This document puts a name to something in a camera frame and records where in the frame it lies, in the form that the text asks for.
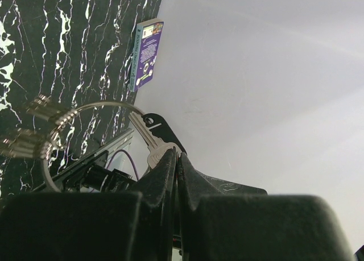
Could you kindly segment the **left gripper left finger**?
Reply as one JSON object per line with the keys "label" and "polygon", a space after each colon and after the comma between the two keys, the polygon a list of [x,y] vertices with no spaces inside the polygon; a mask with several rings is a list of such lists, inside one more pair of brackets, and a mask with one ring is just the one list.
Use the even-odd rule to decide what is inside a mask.
{"label": "left gripper left finger", "polygon": [[2,260],[171,260],[176,150],[120,193],[28,193],[1,212]]}

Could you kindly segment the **black car key fob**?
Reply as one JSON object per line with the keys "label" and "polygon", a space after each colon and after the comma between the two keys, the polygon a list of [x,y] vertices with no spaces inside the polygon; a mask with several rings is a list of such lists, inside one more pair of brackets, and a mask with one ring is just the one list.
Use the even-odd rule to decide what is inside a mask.
{"label": "black car key fob", "polygon": [[150,154],[147,157],[148,166],[154,169],[169,149],[176,148],[177,156],[187,154],[166,120],[158,114],[140,115],[132,112],[129,120],[145,141]]}

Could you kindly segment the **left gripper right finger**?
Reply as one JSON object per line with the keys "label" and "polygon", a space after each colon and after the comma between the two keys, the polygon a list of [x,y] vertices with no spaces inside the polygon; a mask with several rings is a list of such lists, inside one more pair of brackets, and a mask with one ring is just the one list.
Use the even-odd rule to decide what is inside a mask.
{"label": "left gripper right finger", "polygon": [[312,195],[220,190],[177,164],[184,260],[354,260],[332,208]]}

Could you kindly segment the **metal keyring with clips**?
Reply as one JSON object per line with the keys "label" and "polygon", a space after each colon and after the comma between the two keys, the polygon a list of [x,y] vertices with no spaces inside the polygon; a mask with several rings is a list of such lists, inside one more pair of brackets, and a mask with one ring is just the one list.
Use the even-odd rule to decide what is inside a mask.
{"label": "metal keyring with clips", "polygon": [[33,130],[16,129],[14,133],[1,138],[1,155],[8,158],[41,161],[42,176],[46,188],[60,193],[62,189],[55,184],[49,170],[48,161],[52,151],[65,150],[65,145],[61,141],[61,133],[81,112],[103,106],[124,107],[140,116],[144,115],[141,109],[127,102],[98,101],[77,108],[67,108],[40,94],[26,107],[26,113],[50,123],[52,126],[50,132],[40,134]]}

